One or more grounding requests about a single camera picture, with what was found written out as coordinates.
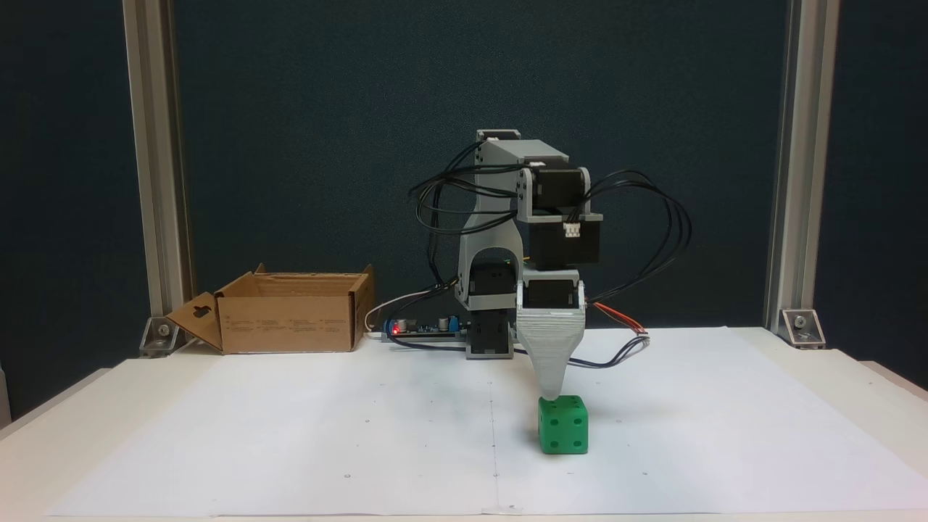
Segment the white cable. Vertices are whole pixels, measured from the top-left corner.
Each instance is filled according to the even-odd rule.
[[[417,296],[417,295],[427,294],[427,293],[429,293],[429,292],[431,292],[431,291],[432,291],[432,290],[423,290],[422,292],[414,292],[414,293],[412,293],[412,294],[400,295],[399,297],[397,297],[397,298],[395,298],[395,299],[392,299],[392,300],[390,300],[390,301],[387,301],[386,303],[382,303],[382,304],[380,304],[380,305],[377,305],[376,307],[371,308],[370,311],[367,313],[367,315],[364,316],[364,326],[367,328],[367,331],[368,331],[368,332],[373,332],[373,331],[374,331],[374,327],[371,326],[369,322],[367,322],[367,318],[370,317],[370,314],[376,312],[377,310],[380,310],[380,309],[383,308],[383,307],[386,307],[386,306],[389,305],[390,303],[395,303],[395,302],[397,302],[397,301],[400,301],[400,300],[403,300],[403,299],[408,299],[409,297],[415,297],[415,296]]]

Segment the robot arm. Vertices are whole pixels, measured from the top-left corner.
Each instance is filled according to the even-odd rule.
[[[602,215],[591,213],[589,202],[574,212],[589,190],[589,172],[572,167],[566,154],[540,140],[522,140],[514,130],[478,131],[478,140],[485,141],[476,150],[477,164],[525,165],[504,174],[477,174],[475,183],[516,192],[515,217],[528,226],[532,266],[522,266],[522,236],[511,220],[461,236],[456,296],[473,317],[467,356],[511,358],[507,316],[515,308],[519,342],[532,360],[542,397],[553,400],[586,326],[584,286],[574,265],[599,261]],[[508,199],[479,195],[474,211],[502,212],[509,205]],[[466,227],[494,217],[474,214]],[[494,248],[511,252],[515,262],[474,262]]]

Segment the white paper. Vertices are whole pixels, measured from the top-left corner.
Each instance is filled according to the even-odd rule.
[[[590,331],[608,359],[627,332]],[[365,341],[224,357],[50,515],[538,515],[928,508],[928,480],[726,329],[568,370],[587,455],[545,455],[528,358]]]

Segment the metal post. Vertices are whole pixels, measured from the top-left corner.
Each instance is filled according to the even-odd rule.
[[[193,294],[172,2],[123,0],[151,316]]]
[[[812,301],[839,8],[840,0],[793,0],[784,60],[765,321],[791,342],[795,333],[813,339],[809,347],[824,346]]]

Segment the white connector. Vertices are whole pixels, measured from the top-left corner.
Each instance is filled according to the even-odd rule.
[[[579,238],[580,237],[580,223],[567,223],[564,222],[564,237],[565,238]]]

